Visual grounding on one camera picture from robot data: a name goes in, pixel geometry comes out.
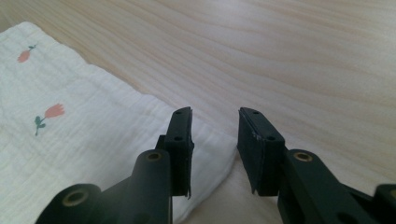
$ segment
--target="tabletop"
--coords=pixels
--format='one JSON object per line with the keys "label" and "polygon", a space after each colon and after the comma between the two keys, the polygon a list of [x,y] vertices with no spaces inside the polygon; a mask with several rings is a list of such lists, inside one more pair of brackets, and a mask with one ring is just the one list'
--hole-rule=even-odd
{"label": "tabletop", "polygon": [[[238,109],[254,108],[350,187],[396,180],[394,1],[0,1],[0,32],[23,21],[235,138]],[[237,155],[184,223],[281,218]]]}

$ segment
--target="wood grain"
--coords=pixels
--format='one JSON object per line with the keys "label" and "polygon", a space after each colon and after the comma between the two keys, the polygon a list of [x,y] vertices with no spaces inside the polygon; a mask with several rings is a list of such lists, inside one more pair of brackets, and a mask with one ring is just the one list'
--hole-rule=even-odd
{"label": "wood grain", "polygon": [[[238,108],[260,110],[289,148],[317,153],[372,194],[396,180],[396,2],[0,2],[0,31],[31,21],[143,93],[236,137]],[[249,193],[239,158],[185,223],[281,223]]]}

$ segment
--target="flower print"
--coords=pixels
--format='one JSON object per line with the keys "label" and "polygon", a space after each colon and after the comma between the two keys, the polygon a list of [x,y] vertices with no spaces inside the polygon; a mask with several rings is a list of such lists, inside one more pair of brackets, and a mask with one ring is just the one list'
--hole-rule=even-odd
{"label": "flower print", "polygon": [[20,62],[20,63],[26,62],[30,57],[30,50],[35,49],[35,46],[37,46],[37,44],[35,44],[33,46],[29,46],[29,49],[24,50],[21,53],[20,57],[18,58],[18,62]]}
{"label": "flower print", "polygon": [[43,119],[40,118],[40,116],[35,117],[35,136],[38,136],[38,129],[46,127],[46,124],[43,123],[44,119],[55,118],[61,116],[62,114],[64,114],[64,106],[57,104],[46,110]]}

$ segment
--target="wooden table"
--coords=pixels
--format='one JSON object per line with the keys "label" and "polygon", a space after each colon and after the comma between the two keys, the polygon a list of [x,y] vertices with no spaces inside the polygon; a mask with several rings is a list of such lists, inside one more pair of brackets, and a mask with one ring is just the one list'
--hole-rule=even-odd
{"label": "wooden table", "polygon": [[[395,1],[0,1],[0,31],[22,21],[235,137],[238,108],[260,110],[351,187],[396,180]],[[185,223],[281,219],[238,156]]]}

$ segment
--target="screw hole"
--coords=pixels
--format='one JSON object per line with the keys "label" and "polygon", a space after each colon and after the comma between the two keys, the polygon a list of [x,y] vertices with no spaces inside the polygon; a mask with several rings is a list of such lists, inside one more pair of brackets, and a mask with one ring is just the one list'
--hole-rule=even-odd
{"label": "screw hole", "polygon": [[341,223],[345,223],[345,224],[358,224],[358,221],[356,220],[356,218],[354,218],[353,216],[347,214],[347,213],[339,213],[337,215],[338,220],[341,221]]}
{"label": "screw hole", "polygon": [[312,161],[313,160],[312,156],[308,155],[305,152],[296,152],[296,153],[294,153],[294,158],[299,160],[299,161]]}
{"label": "screw hole", "polygon": [[158,152],[153,152],[147,155],[148,161],[158,161],[161,158],[161,154]]}
{"label": "screw hole", "polygon": [[88,199],[89,192],[86,189],[76,189],[64,196],[62,203],[66,207],[73,207],[85,202]]}

